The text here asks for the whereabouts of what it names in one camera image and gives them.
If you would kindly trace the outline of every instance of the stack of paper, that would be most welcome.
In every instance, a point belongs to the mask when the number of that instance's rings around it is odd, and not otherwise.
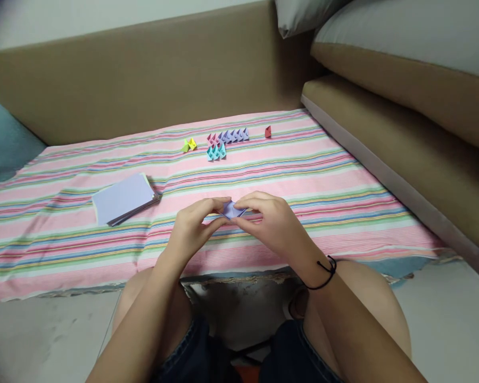
[[[137,173],[92,196],[97,223],[116,226],[159,201],[144,173]]]

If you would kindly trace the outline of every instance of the person's right hand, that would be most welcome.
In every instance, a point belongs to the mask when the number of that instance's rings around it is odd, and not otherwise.
[[[259,223],[239,217],[232,218],[231,222],[263,242],[291,267],[322,259],[323,253],[283,198],[254,191],[240,198],[234,207],[261,212],[262,221]]]

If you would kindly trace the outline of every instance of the person's left hand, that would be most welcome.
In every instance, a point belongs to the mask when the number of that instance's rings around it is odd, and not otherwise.
[[[209,224],[202,223],[208,214],[222,212],[224,203],[229,201],[230,197],[205,198],[180,210],[164,253],[170,254],[173,260],[180,261],[186,266],[211,235],[220,226],[229,223],[226,217],[216,218]]]

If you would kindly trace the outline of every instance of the pillow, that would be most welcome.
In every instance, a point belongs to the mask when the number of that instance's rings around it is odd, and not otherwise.
[[[479,0],[356,0],[319,30],[311,54],[479,147]]]
[[[13,177],[45,147],[0,105],[0,182]]]
[[[351,0],[275,0],[283,38],[322,26]]]

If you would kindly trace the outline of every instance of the blue cushion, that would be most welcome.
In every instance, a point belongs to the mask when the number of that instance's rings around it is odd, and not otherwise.
[[[0,105],[0,182],[13,177],[46,145]]]

